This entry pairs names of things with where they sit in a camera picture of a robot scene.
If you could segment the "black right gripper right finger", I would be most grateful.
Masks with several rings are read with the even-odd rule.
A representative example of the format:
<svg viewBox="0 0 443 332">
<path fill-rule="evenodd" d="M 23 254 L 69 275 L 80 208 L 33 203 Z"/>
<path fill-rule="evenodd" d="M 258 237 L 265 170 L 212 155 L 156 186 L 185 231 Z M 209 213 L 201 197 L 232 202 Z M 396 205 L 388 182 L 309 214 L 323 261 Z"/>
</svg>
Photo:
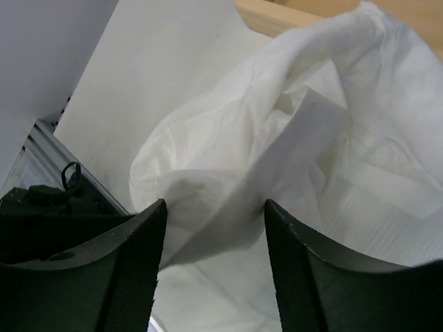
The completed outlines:
<svg viewBox="0 0 443 332">
<path fill-rule="evenodd" d="M 264 223 L 283 331 L 441 331 L 442 262 L 405 267 L 361 254 L 275 201 Z"/>
</svg>

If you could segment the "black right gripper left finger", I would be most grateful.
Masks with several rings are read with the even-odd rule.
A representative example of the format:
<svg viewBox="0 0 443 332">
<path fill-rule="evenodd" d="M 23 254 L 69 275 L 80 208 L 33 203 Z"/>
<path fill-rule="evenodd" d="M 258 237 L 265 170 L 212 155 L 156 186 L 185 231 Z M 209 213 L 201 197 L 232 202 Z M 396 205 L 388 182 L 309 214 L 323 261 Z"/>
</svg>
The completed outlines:
<svg viewBox="0 0 443 332">
<path fill-rule="evenodd" d="M 1 264 L 1 330 L 147 331 L 166 222 L 160 199 L 46 260 Z"/>
</svg>

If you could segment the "white shirt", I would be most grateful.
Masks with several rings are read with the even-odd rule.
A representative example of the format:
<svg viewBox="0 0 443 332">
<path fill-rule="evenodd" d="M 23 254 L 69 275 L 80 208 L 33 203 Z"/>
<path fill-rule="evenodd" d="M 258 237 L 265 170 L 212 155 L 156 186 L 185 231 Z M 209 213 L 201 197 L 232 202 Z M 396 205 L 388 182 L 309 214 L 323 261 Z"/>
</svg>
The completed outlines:
<svg viewBox="0 0 443 332">
<path fill-rule="evenodd" d="M 442 61 L 371 3 L 290 30 L 163 119 L 129 176 L 168 224 L 168 331 L 279 331 L 262 208 L 364 254 L 442 257 Z"/>
</svg>

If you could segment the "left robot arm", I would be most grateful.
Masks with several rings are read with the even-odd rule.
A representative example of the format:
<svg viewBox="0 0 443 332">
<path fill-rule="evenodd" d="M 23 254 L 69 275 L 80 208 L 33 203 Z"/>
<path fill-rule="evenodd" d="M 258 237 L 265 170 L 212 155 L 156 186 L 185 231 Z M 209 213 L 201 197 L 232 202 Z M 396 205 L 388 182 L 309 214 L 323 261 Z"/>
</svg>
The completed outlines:
<svg viewBox="0 0 443 332">
<path fill-rule="evenodd" d="M 1 198 L 1 262 L 17 264 L 47 260 L 128 221 L 70 162 L 61 189 L 34 185 L 12 188 Z"/>
</svg>

